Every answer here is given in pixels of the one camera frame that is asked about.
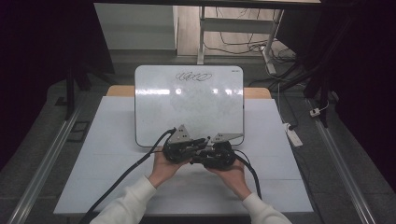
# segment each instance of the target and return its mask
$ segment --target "white power strip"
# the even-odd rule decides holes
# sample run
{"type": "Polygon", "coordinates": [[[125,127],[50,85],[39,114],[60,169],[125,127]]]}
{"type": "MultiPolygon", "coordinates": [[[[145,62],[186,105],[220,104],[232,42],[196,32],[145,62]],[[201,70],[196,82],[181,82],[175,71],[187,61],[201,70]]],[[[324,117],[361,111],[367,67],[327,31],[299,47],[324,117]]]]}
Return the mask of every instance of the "white power strip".
{"type": "Polygon", "coordinates": [[[289,140],[293,144],[294,147],[300,147],[303,145],[303,142],[298,137],[297,133],[294,130],[289,130],[289,123],[284,123],[283,127],[285,128],[286,135],[288,136],[289,140]]]}

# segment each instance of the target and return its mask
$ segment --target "small whiteboard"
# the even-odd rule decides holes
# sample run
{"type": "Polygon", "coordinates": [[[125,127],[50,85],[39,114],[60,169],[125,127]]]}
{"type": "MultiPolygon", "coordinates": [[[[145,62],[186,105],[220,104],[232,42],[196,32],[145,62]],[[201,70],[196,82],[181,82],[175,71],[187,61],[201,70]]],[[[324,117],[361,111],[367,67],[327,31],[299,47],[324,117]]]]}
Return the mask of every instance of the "small whiteboard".
{"type": "MultiPolygon", "coordinates": [[[[238,66],[141,65],[134,84],[136,143],[141,147],[152,147],[165,131],[181,124],[192,139],[244,133],[243,71],[238,66]]],[[[231,144],[242,142],[239,137],[231,144]]]]}

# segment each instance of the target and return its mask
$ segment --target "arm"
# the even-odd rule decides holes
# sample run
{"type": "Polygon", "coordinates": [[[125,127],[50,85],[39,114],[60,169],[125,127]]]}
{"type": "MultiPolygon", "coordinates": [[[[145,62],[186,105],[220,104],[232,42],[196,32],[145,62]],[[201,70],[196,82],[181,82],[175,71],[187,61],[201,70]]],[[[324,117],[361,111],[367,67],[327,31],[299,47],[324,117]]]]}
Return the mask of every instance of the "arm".
{"type": "Polygon", "coordinates": [[[224,184],[238,196],[250,214],[252,224],[289,224],[289,220],[271,205],[252,193],[245,181],[244,164],[236,160],[230,170],[207,169],[218,175],[224,184]]]}
{"type": "Polygon", "coordinates": [[[126,187],[124,194],[108,204],[91,224],[139,223],[146,212],[147,203],[157,188],[187,162],[173,164],[166,160],[162,152],[155,153],[151,175],[142,176],[134,185],[126,187]]]}

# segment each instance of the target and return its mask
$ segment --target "white desk leg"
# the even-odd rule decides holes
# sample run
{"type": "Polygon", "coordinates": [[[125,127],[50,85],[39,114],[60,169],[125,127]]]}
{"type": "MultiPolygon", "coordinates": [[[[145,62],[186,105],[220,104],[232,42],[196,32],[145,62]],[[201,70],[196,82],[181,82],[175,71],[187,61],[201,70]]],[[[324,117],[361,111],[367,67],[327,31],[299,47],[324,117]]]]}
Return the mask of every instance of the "white desk leg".
{"type": "Polygon", "coordinates": [[[204,64],[204,33],[205,33],[205,7],[200,9],[200,34],[199,34],[199,48],[197,64],[204,64]]]}
{"type": "Polygon", "coordinates": [[[274,42],[275,34],[277,31],[277,27],[279,26],[280,18],[282,17],[283,10],[277,10],[276,11],[276,16],[274,19],[274,24],[272,27],[272,31],[270,36],[268,37],[267,45],[265,46],[264,50],[262,51],[262,56],[264,57],[268,72],[270,75],[276,75],[276,70],[274,68],[274,65],[271,63],[271,57],[270,57],[270,50],[271,46],[274,42]]]}

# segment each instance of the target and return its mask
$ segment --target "white sleeve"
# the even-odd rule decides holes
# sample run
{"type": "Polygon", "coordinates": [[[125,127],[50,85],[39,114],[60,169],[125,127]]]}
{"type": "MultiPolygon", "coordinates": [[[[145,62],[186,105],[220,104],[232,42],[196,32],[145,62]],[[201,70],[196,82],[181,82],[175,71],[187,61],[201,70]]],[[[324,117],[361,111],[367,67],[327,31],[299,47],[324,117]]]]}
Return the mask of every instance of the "white sleeve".
{"type": "Polygon", "coordinates": [[[251,193],[242,201],[250,214],[252,224],[290,224],[291,222],[276,211],[273,206],[263,202],[256,193],[251,193]]]}
{"type": "Polygon", "coordinates": [[[156,191],[145,176],[140,177],[134,185],[125,188],[123,196],[108,204],[91,224],[139,223],[156,191]]]}

